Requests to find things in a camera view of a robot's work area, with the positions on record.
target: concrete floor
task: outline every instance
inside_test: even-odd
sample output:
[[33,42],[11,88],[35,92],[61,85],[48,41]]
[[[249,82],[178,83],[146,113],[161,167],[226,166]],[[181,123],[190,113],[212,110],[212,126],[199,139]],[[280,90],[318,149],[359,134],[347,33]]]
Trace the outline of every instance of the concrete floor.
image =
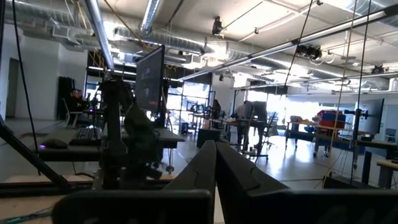
[[[8,119],[6,124],[14,131],[16,136],[24,133],[31,133],[30,123],[28,119]],[[38,133],[49,133],[54,128],[63,126],[59,121],[35,121],[35,129]],[[256,137],[250,135],[249,142],[256,142]],[[173,166],[175,167],[174,175],[183,170],[187,163],[197,153],[196,144],[192,141],[193,136],[188,135],[186,142],[178,144],[178,148],[174,149]],[[25,145],[33,143],[33,138],[25,137],[21,141]],[[270,141],[275,144],[269,150],[269,160],[260,158],[257,162],[258,168],[273,178],[283,182],[285,185],[297,190],[304,189],[321,189],[322,177],[329,171],[338,172],[340,175],[349,177],[351,173],[352,153],[333,149],[329,158],[323,157],[323,148],[320,148],[318,157],[312,156],[313,143],[298,141],[297,150],[294,149],[294,140],[290,139],[287,149],[285,150],[285,137],[273,136]],[[168,152],[164,152],[164,162],[168,163]],[[382,159],[379,156],[373,156],[370,182],[377,183],[379,167],[376,161]],[[48,162],[59,174],[73,174],[73,166],[71,162]],[[363,156],[359,156],[358,168],[353,171],[354,178],[360,178],[362,174]],[[92,173],[98,169],[97,162],[76,162],[77,172]],[[22,156],[20,156],[11,146],[5,144],[0,139],[0,181],[4,181],[13,175],[37,175],[35,168],[30,165]],[[215,222],[222,222],[222,213],[219,200],[216,200]]]

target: black metal frame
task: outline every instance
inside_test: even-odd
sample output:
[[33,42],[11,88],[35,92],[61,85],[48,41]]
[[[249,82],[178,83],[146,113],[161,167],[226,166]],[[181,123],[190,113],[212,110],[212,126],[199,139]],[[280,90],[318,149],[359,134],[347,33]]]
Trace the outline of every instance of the black metal frame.
[[68,182],[63,176],[58,175],[42,159],[35,155],[26,147],[12,131],[4,124],[0,115],[0,138],[5,140],[22,157],[32,164],[40,173],[45,175],[51,183],[46,182],[19,182],[1,183],[0,198],[4,197],[28,197],[43,195],[65,195],[77,190],[90,189],[92,181],[87,182]]

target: ceiling pipe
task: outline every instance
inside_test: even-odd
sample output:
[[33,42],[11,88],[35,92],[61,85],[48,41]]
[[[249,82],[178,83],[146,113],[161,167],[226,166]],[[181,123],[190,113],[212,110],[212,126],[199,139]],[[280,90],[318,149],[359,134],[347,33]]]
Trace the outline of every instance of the ceiling pipe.
[[[374,13],[370,14],[369,15],[369,23],[380,21],[381,19],[385,19],[385,18],[394,16],[396,14],[398,14],[398,4],[390,6],[390,7],[387,7],[385,9],[383,9],[383,10],[380,10],[380,11],[377,11],[377,12],[374,12]],[[358,17],[358,18],[354,19],[353,21],[350,20],[350,21],[347,21],[347,22],[343,22],[343,23],[335,25],[335,26],[333,26],[331,28],[323,29],[320,32],[316,32],[316,33],[312,33],[312,34],[306,35],[305,37],[301,38],[300,45],[308,44],[308,43],[310,43],[310,42],[312,42],[314,40],[318,40],[318,39],[321,39],[321,38],[324,38],[324,37],[328,37],[328,36],[331,36],[331,35],[334,35],[334,34],[338,34],[340,32],[344,32],[346,30],[350,30],[351,23],[353,23],[353,28],[357,28],[357,27],[363,26],[363,25],[365,25],[367,23],[367,17],[368,16],[361,16],[361,17]],[[268,48],[268,49],[265,49],[265,50],[261,50],[261,51],[246,55],[244,57],[238,58],[236,60],[232,60],[232,61],[226,62],[224,64],[215,66],[213,68],[204,69],[202,71],[196,72],[196,73],[188,75],[186,77],[179,78],[179,80],[181,80],[181,81],[189,80],[191,78],[195,78],[195,77],[198,77],[200,75],[207,74],[209,72],[218,71],[218,70],[223,69],[225,67],[231,67],[233,65],[239,65],[239,64],[242,64],[242,63],[247,63],[248,61],[256,59],[256,58],[259,58],[259,57],[271,55],[271,54],[274,54],[274,53],[277,53],[277,52],[282,52],[282,51],[285,51],[285,50],[288,50],[288,49],[296,47],[298,41],[299,41],[298,39],[295,39],[293,41],[289,41],[289,42],[286,42],[284,44],[277,45],[275,47],[271,47],[271,48]]]
[[[377,77],[391,77],[391,76],[397,76],[398,72],[389,72],[389,73],[380,73],[380,74],[370,74],[370,75],[363,75],[362,79],[367,79],[367,78],[377,78]],[[286,84],[293,84],[293,83],[316,83],[316,82],[332,82],[332,81],[344,81],[344,80],[354,80],[354,79],[359,79],[361,78],[360,75],[352,76],[352,77],[346,77],[346,78],[324,78],[324,79],[316,79],[316,80],[297,80],[297,81],[290,81],[287,82]],[[239,88],[234,88],[235,90],[239,89],[254,89],[254,88],[263,88],[267,86],[280,86],[280,85],[285,85],[285,83],[271,83],[271,84],[263,84],[263,85],[254,85],[254,86],[242,86]]]
[[101,10],[98,5],[97,0],[84,0],[82,1],[86,14],[93,27],[95,37],[97,38],[99,45],[101,46],[101,51],[104,55],[106,65],[111,70],[114,69],[113,57],[109,49],[108,37],[105,33],[104,23],[101,17]]
[[160,0],[148,0],[147,9],[145,10],[145,15],[139,28],[142,35],[148,35],[152,31],[152,24],[155,21],[159,3]]

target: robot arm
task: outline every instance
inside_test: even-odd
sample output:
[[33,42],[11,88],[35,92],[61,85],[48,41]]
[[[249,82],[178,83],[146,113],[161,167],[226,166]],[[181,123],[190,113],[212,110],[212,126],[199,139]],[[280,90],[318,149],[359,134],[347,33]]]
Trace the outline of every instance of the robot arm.
[[[131,91],[121,80],[108,80],[100,88],[107,105],[109,144],[104,157],[116,162],[117,166],[126,166],[125,179],[160,178],[162,173],[152,168],[161,161],[157,153],[158,136]],[[120,105],[125,113],[124,129],[129,136],[127,147],[121,140]]]

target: white wall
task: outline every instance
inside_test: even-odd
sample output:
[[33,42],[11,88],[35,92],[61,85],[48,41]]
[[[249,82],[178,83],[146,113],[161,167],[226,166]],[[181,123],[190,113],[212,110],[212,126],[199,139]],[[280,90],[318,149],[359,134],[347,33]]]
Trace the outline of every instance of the white wall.
[[[22,63],[35,119],[55,119],[58,48],[59,43],[48,40],[25,37],[23,41]],[[16,117],[29,117],[22,78],[18,79]]]
[[224,77],[223,81],[220,81],[220,76],[213,74],[213,79],[211,81],[211,90],[216,91],[215,99],[221,105],[221,109],[225,111],[227,115],[231,114],[233,100],[234,100],[234,90],[231,89],[234,85],[233,78]]
[[[74,78],[76,88],[84,89],[87,52],[72,52],[58,42],[24,37],[22,63],[34,119],[56,119],[59,76]],[[21,78],[16,117],[29,117]]]
[[75,79],[75,88],[84,91],[87,51],[73,52],[60,45],[58,51],[58,75]]
[[17,42],[14,26],[5,24],[3,33],[0,69],[0,114],[5,119],[7,93],[8,93],[8,68],[10,58],[18,59]]

